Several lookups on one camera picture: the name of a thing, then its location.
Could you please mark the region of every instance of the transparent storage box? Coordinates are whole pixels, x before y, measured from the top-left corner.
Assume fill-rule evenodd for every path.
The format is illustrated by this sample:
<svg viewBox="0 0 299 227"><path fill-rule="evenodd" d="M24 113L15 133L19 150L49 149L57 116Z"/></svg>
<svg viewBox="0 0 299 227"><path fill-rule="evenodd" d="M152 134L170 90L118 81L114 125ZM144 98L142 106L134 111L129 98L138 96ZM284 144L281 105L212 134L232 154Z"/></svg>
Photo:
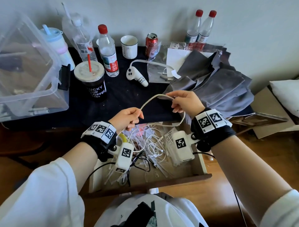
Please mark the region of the transparent storage box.
<svg viewBox="0 0 299 227"><path fill-rule="evenodd" d="M7 21L0 35L0 122L67 110L57 53L24 14Z"/></svg>

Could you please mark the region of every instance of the white sleeve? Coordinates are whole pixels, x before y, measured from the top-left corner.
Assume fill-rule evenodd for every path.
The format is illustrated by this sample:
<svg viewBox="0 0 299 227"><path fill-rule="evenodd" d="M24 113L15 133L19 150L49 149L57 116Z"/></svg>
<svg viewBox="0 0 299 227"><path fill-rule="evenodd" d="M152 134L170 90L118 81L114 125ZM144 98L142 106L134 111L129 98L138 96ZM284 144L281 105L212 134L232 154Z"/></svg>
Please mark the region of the white sleeve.
<svg viewBox="0 0 299 227"><path fill-rule="evenodd" d="M0 226L83 226L84 203L63 158L34 170L0 206Z"/></svg>
<svg viewBox="0 0 299 227"><path fill-rule="evenodd" d="M273 203L264 214L260 227L299 226L299 193L296 190Z"/></svg>

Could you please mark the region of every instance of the red can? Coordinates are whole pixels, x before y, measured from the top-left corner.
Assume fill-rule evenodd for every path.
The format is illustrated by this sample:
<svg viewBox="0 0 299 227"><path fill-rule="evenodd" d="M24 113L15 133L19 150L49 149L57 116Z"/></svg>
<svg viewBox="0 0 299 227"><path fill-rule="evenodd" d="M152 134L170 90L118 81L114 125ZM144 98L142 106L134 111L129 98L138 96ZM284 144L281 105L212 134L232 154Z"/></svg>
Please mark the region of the red can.
<svg viewBox="0 0 299 227"><path fill-rule="evenodd" d="M156 56L156 49L158 42L158 36L155 33L149 33L145 39L145 55L147 57Z"/></svg>

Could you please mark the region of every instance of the red straw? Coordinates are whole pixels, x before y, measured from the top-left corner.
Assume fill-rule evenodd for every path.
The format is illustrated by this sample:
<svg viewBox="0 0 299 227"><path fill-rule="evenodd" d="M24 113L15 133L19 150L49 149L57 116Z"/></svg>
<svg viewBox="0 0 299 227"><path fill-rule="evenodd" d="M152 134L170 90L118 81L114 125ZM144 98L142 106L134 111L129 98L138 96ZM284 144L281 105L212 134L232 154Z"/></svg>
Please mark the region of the red straw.
<svg viewBox="0 0 299 227"><path fill-rule="evenodd" d="M91 72L91 64L90 64L90 56L89 56L89 54L87 55L87 58L88 58L89 71Z"/></svg>

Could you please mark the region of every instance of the gray cloth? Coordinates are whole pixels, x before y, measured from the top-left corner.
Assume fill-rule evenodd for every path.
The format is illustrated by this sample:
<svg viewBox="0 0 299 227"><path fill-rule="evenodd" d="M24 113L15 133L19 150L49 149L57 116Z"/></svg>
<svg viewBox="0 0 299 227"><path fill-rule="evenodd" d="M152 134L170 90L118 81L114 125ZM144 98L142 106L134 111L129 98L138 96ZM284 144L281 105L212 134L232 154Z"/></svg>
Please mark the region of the gray cloth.
<svg viewBox="0 0 299 227"><path fill-rule="evenodd" d="M194 91L205 107L217 109L224 117L240 112L253 101L251 79L230 66L228 58L219 51L209 58L198 51L191 52L178 74L181 78L171 82L163 94Z"/></svg>

